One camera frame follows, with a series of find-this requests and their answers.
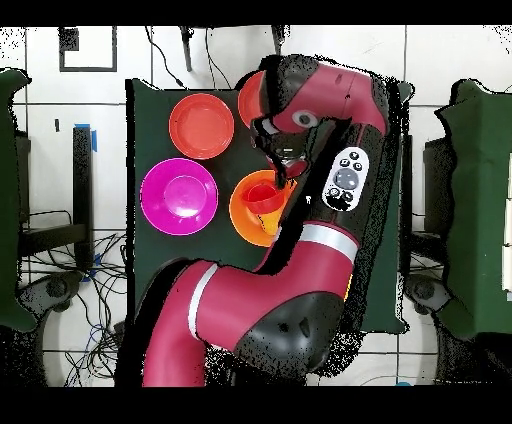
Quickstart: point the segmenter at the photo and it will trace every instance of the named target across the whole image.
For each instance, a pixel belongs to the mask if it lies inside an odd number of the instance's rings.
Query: chair wheel
[[[65,302],[59,303],[57,306],[53,308],[54,312],[64,312],[71,306],[71,299],[66,300]]]
[[[420,315],[430,315],[430,311],[423,305],[419,303],[414,304],[414,310]]]

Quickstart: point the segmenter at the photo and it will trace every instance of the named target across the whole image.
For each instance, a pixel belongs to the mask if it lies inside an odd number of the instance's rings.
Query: table
[[[245,270],[254,269],[266,248],[249,244],[234,229],[228,212],[231,193],[238,182],[260,169],[269,169],[264,155],[252,148],[249,129],[237,108],[238,91],[208,91],[223,100],[233,113],[235,132],[230,146],[216,158],[200,161],[215,178],[219,189],[219,206],[212,222],[196,234],[172,237],[153,228],[140,208],[138,193],[147,172],[158,162],[184,157],[169,136],[168,121],[173,107],[184,97],[204,90],[154,90],[133,79],[135,116],[135,302],[140,299],[160,265],[177,257],[204,258]],[[368,290],[368,307],[362,329],[365,331],[405,331],[395,317],[397,242],[398,242],[398,167],[394,194],[390,202],[387,236],[376,257]]]

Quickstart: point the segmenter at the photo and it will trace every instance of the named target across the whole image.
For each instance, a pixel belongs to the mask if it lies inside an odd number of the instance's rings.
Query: white tile floor
[[[80,50],[65,53],[67,66],[109,66],[110,28],[79,30]],[[150,33],[166,55],[171,72],[187,87],[213,87],[204,30],[195,30],[191,39],[191,73],[185,70],[178,27],[154,27]],[[209,30],[208,34],[210,54],[232,87],[245,73],[254,70],[262,57],[274,53],[270,26],[222,28]],[[410,113],[410,132],[414,137],[413,210],[421,214],[423,146],[426,141],[444,135],[434,110],[448,102],[451,85],[461,78],[478,78],[495,91],[511,85],[509,40],[510,27],[504,26],[292,26],[282,51],[327,56],[415,85]],[[117,45],[116,73],[60,73],[57,28],[0,29],[0,67],[26,69],[32,78],[28,88],[14,98],[18,127],[28,131],[32,139],[32,212],[72,212],[71,131],[74,124],[89,123],[98,137],[98,151],[93,154],[98,238],[126,228],[124,79],[137,77],[159,88],[177,88],[165,71],[159,51],[148,42],[144,27],[118,27]],[[226,88],[221,75],[215,69],[214,73],[217,87]],[[60,122],[59,132],[55,130],[55,119]],[[41,226],[55,225],[55,220],[65,223],[65,216],[40,217],[38,222]],[[421,230],[421,217],[414,217],[413,225]],[[120,257],[109,260],[122,264]],[[116,289],[125,290],[125,282],[116,283]],[[96,316],[97,299],[89,283],[83,283],[80,294],[91,309],[90,315]],[[122,319],[126,312],[125,297],[112,295],[110,304],[114,321]],[[399,380],[411,384],[431,384],[437,357],[432,320],[416,314],[407,300],[403,304],[403,319],[410,326],[406,334],[367,335],[360,355],[344,373],[332,379],[311,376],[310,384],[394,385],[397,375]],[[44,339],[45,363],[52,385],[62,385],[70,370],[64,352],[73,352],[78,360],[89,331],[84,307],[77,299],[64,313],[52,313]]]

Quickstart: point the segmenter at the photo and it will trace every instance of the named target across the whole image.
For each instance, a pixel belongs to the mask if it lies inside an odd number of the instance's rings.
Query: orange plate
[[[221,154],[234,132],[231,111],[211,94],[197,93],[181,99],[169,118],[171,140],[192,159],[211,159]]]
[[[249,128],[251,120],[263,116],[260,106],[260,86],[263,71],[250,77],[238,94],[238,112],[244,124]]]
[[[229,200],[229,217],[235,230],[244,240],[256,246],[270,247],[273,237],[263,231],[258,218],[245,206],[242,195],[251,186],[260,183],[262,180],[274,181],[274,179],[275,172],[271,169],[253,172],[238,183]],[[297,184],[292,186],[289,182],[284,188],[285,204],[283,209],[296,186]]]

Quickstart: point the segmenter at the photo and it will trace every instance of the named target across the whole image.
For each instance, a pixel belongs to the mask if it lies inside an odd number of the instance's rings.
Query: red robot arm
[[[289,378],[327,358],[389,131],[386,88],[292,55],[266,70],[261,96],[256,145],[284,178],[307,178],[257,270],[203,260],[180,270],[149,340],[144,386],[203,386],[205,342]],[[338,124],[308,144],[326,119]]]

